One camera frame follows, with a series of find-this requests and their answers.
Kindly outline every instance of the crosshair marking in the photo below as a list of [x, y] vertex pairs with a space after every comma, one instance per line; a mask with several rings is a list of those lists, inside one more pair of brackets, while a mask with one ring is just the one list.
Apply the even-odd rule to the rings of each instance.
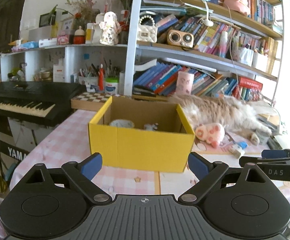
[[142, 201], [143, 203], [147, 203], [147, 202], [150, 201], [150, 200], [149, 200], [148, 198], [142, 198], [141, 201]]

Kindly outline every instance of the chessboard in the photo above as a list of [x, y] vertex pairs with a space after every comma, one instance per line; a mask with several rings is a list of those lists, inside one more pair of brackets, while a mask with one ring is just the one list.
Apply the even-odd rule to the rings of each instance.
[[98, 111], [112, 95], [84, 92], [71, 99], [72, 109]]

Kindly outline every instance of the plush toy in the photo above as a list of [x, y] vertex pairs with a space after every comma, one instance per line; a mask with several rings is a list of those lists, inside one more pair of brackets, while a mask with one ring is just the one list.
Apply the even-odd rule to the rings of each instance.
[[103, 30], [103, 34], [100, 39], [100, 43], [104, 45], [116, 45], [118, 43], [118, 34], [121, 31], [121, 27], [117, 21], [117, 16], [113, 12], [107, 12], [104, 15], [104, 21], [100, 22], [100, 28]]
[[224, 0], [223, 6], [229, 7], [229, 9], [240, 12], [245, 16], [251, 14], [251, 10], [248, 7], [248, 0]]
[[196, 137], [217, 148], [225, 136], [224, 127], [220, 123], [210, 123], [207, 125], [200, 125], [195, 130]]

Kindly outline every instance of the yellow cardboard box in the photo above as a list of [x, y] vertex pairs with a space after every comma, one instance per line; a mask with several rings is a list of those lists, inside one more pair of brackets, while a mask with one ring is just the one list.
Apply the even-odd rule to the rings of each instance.
[[[135, 128], [109, 126], [116, 119], [131, 120]], [[157, 131], [144, 130], [155, 123]], [[195, 137], [179, 105], [122, 97], [111, 97], [88, 131], [91, 153], [99, 152], [105, 166], [163, 172], [183, 172]]]

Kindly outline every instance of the tablecloth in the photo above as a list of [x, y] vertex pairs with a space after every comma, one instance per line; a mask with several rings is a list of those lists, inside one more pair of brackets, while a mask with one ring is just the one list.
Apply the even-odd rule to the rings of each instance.
[[[15, 169], [11, 179], [12, 189], [36, 163], [45, 163], [47, 168], [58, 168], [68, 161], [81, 162], [90, 155], [88, 122], [96, 112], [77, 110], [50, 133]], [[244, 139], [231, 134], [235, 141]], [[250, 142], [245, 149], [246, 155], [261, 156], [266, 146], [254, 146]], [[239, 167], [228, 148], [233, 144], [226, 136], [220, 147], [214, 149], [204, 143], [194, 144], [193, 151], [201, 154], [210, 162], [223, 161], [230, 167]], [[176, 199], [198, 182], [195, 175], [186, 168], [183, 173], [127, 170], [103, 166], [92, 180], [112, 198], [116, 194], [153, 195], [174, 194]], [[290, 182], [274, 181], [290, 202]]]

